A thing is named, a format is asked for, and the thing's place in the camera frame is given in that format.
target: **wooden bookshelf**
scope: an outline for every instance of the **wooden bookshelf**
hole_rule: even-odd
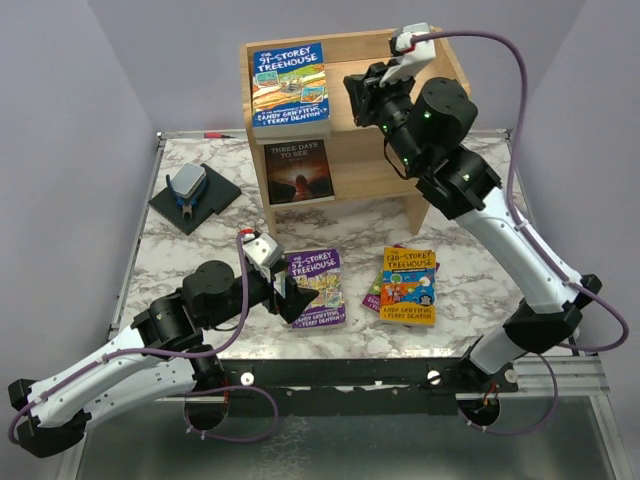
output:
[[[242,75],[242,109],[251,155],[258,177],[260,195],[269,227],[277,234],[275,212],[294,208],[314,208],[352,200],[400,198],[404,205],[411,233],[418,233],[429,204],[415,189],[415,180],[400,179],[389,166],[382,152],[382,134],[375,127],[360,128],[353,123],[349,96],[342,83],[346,75],[365,73],[370,64],[389,60],[389,37],[393,30],[322,35],[257,42],[240,47]],[[305,43],[322,42],[329,104],[331,109],[331,137],[325,140],[335,198],[311,204],[269,204],[264,147],[253,136],[251,118],[251,71],[253,53],[258,50],[283,48]],[[416,78],[412,92],[415,100],[421,86],[432,77],[455,78],[471,95],[471,87],[462,67],[446,39],[436,40],[436,59]],[[389,156],[395,159],[391,148]]]

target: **marble tabletop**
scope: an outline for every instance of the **marble tabletop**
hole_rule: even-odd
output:
[[[465,145],[481,154],[506,178],[509,149],[499,135],[472,136]],[[246,140],[168,140],[154,195],[185,162],[206,163],[238,185],[242,195],[220,216],[209,217],[185,236],[149,209],[127,292],[121,327],[154,299],[179,287],[182,278],[208,260],[222,260],[239,275],[235,249],[238,230],[266,231],[262,202]],[[520,191],[517,201],[523,208]],[[395,199],[278,213],[278,239],[287,249],[338,248],[348,325],[309,332],[293,331],[262,306],[254,307],[238,340],[222,358],[373,358],[460,355],[480,335],[502,324],[521,294],[493,257],[466,231],[431,208],[417,236]],[[433,249],[441,263],[437,275],[435,327],[406,327],[380,322],[361,301],[382,262],[384,246]],[[220,345],[229,333],[205,332]]]

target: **white wall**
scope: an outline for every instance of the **white wall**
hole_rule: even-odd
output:
[[[155,156],[155,134],[84,0],[0,15],[0,425],[6,386],[106,339]],[[53,478],[0,441],[3,478]]]
[[[631,324],[622,348],[602,354],[612,402],[640,478],[640,2],[589,0],[531,100],[521,174],[540,230]],[[619,335],[598,306],[580,343]]]
[[[532,91],[584,0],[89,0],[159,130],[243,128],[240,44],[395,28],[427,21],[511,38],[528,62]],[[453,40],[480,109],[476,127],[511,127],[518,95],[509,52],[486,40]]]

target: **91-storey treehouse book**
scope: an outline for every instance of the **91-storey treehouse book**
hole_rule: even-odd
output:
[[[329,135],[321,43],[255,52],[252,79],[253,135],[258,144]]]
[[[300,287],[320,294],[291,324],[297,330],[346,325],[347,312],[342,292],[340,255],[335,248],[287,254],[289,275]]]
[[[435,325],[435,252],[386,247],[382,270],[380,319],[405,325]]]

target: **book cover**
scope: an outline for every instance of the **book cover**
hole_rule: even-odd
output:
[[[402,245],[394,245],[395,248],[404,248]],[[436,262],[436,273],[440,268],[440,264]],[[381,268],[378,271],[378,275],[376,275],[375,280],[369,287],[367,294],[362,299],[362,306],[368,308],[369,310],[379,314],[380,313],[380,293],[382,291],[382,273],[383,269]]]
[[[252,75],[254,128],[329,118],[320,42],[255,52]]]
[[[333,198],[322,140],[265,145],[264,154],[271,205]]]
[[[347,313],[338,251],[332,248],[294,252],[288,254],[287,259],[289,274],[298,285],[320,292],[291,326],[294,329],[308,329],[345,325]]]
[[[380,319],[408,325],[434,325],[435,252],[386,247],[382,268]]]

